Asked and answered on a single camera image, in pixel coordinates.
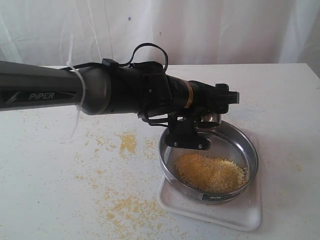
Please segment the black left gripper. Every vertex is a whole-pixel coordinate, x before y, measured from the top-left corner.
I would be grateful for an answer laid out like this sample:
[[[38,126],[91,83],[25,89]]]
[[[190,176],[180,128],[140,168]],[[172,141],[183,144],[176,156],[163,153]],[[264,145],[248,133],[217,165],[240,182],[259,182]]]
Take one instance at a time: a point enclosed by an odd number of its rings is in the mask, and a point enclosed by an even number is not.
[[[177,119],[168,122],[165,143],[172,148],[208,151],[211,141],[198,134],[196,125],[205,113],[226,114],[229,105],[240,103],[240,93],[231,91],[225,83],[212,86],[194,80],[180,82],[186,89],[180,87],[180,93],[173,97],[181,105],[172,112]]]

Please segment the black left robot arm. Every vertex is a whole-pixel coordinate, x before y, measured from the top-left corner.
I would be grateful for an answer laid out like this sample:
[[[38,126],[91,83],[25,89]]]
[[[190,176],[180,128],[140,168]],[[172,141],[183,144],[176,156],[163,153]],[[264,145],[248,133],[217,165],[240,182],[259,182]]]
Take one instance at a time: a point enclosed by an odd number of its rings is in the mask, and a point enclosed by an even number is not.
[[[0,63],[2,111],[75,105],[87,115],[134,113],[166,127],[164,142],[173,148],[208,150],[211,143],[198,129],[217,127],[239,102],[225,83],[182,80],[155,61],[123,66],[104,59],[61,69]]]

